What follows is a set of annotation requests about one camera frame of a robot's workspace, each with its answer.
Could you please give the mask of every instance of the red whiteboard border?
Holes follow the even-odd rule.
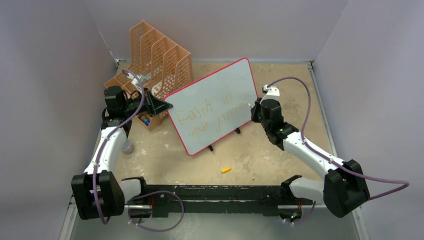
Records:
[[[256,92],[256,97],[258,97],[258,91],[256,90],[255,79],[253,78],[253,72],[252,72],[251,62],[249,61],[249,59],[248,59],[247,57],[243,57],[243,58],[240,58],[239,60],[237,60],[237,61],[235,61],[235,62],[233,62],[233,63],[228,64],[227,66],[224,66],[223,68],[220,68],[220,69],[218,69],[218,70],[216,70],[216,71],[214,71],[214,72],[212,72],[212,73],[210,73],[210,74],[208,74],[208,75],[206,75],[206,76],[204,76],[204,77],[200,78],[199,80],[196,80],[196,81],[194,81],[194,82],[192,82],[192,83],[188,84],[187,86],[184,86],[184,87],[182,87],[182,88],[180,88],[180,89],[177,89],[177,90],[176,90],[176,91],[174,91],[174,92],[171,92],[170,94],[166,95],[166,96],[163,98],[163,100],[164,100],[164,101],[166,101],[166,99],[167,99],[169,96],[174,95],[174,94],[178,93],[179,91],[181,91],[181,90],[183,90],[183,89],[185,89],[185,88],[188,88],[189,86],[191,86],[191,85],[193,85],[193,84],[195,84],[195,83],[198,83],[198,82],[202,81],[203,79],[205,79],[205,78],[207,78],[207,77],[209,77],[209,76],[211,76],[211,75],[214,75],[214,74],[216,74],[217,72],[219,72],[219,71],[221,71],[221,70],[224,70],[224,69],[226,69],[226,68],[230,67],[231,65],[236,64],[236,63],[238,63],[238,62],[240,62],[240,61],[242,61],[242,60],[244,60],[244,59],[246,59],[246,60],[247,60],[247,63],[249,64],[250,74],[252,75],[252,80],[253,80],[254,91]],[[186,145],[184,144],[184,141],[183,141],[183,139],[181,138],[181,135],[180,135],[180,133],[178,132],[178,129],[177,129],[177,127],[175,126],[174,120],[172,119],[172,117],[171,117],[171,115],[170,115],[169,111],[168,111],[168,115],[169,115],[169,118],[171,119],[171,122],[172,122],[173,127],[174,127],[174,128],[175,128],[175,130],[176,130],[176,133],[178,134],[179,139],[181,140],[182,145],[184,146],[185,152],[186,152],[189,156],[194,156],[194,155],[196,155],[196,154],[200,153],[202,150],[204,150],[205,148],[207,148],[207,147],[208,147],[208,146],[205,146],[204,148],[200,149],[199,151],[197,151],[197,152],[195,152],[195,153],[193,153],[193,154],[190,154],[190,153],[187,151],[187,147],[186,147]],[[242,127],[242,126],[246,125],[246,124],[247,124],[247,123],[249,123],[249,122],[250,122],[250,121],[247,121],[247,122],[243,123],[240,127]],[[212,145],[212,144],[214,144],[214,143],[218,142],[219,140],[221,140],[221,139],[225,138],[228,134],[230,134],[230,133],[234,132],[234,130],[231,130],[229,133],[227,133],[227,134],[225,134],[224,136],[220,137],[218,140],[216,140],[216,141],[212,142],[210,145]]]

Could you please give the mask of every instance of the plywood surface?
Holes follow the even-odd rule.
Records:
[[[120,68],[129,64],[122,63]],[[226,63],[193,63],[195,79],[199,79],[224,66]],[[259,96],[261,87],[287,76],[306,81],[312,95],[312,107],[305,135],[319,147],[329,151],[329,141],[319,109],[318,100],[308,67],[304,64],[252,64],[253,77]],[[295,80],[277,84],[285,121],[302,126],[308,108],[304,87]],[[259,123],[248,123],[241,129],[195,156],[189,156],[167,118],[153,131],[133,121],[128,139],[134,144],[134,152],[120,154],[116,178],[143,176],[147,184],[190,185],[279,185],[293,175],[318,180],[319,177],[303,162],[272,145]],[[231,167],[222,174],[221,170]]]

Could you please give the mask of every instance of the tan tabletop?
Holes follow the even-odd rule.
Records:
[[[199,79],[226,63],[193,63],[194,78]],[[306,81],[312,95],[312,106],[305,135],[319,147],[329,151],[329,140],[315,93],[305,64],[252,64],[253,77],[259,96],[262,86],[272,81],[295,76]],[[302,127],[308,108],[304,87],[295,80],[277,84],[284,120],[298,129]],[[187,185],[279,185],[293,175],[319,180],[308,166],[291,154],[272,145],[259,123],[250,122],[213,145],[214,151],[204,149],[189,156],[167,118],[152,131],[133,120],[128,139],[134,152],[120,154],[116,178],[143,176],[147,184]],[[221,170],[231,167],[222,174]]]

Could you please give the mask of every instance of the whiteboard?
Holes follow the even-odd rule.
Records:
[[[197,154],[251,120],[258,94],[249,60],[242,58],[164,98],[187,154]]]

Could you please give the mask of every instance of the gray wall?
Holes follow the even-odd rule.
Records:
[[[130,59],[142,20],[194,60],[315,59],[348,0],[86,0],[115,58]]]
[[[363,206],[373,240],[424,236],[424,2],[350,0],[316,59],[338,154],[411,186]],[[372,195],[396,185],[368,181]]]
[[[0,238],[57,239],[114,73],[83,0],[0,1]]]

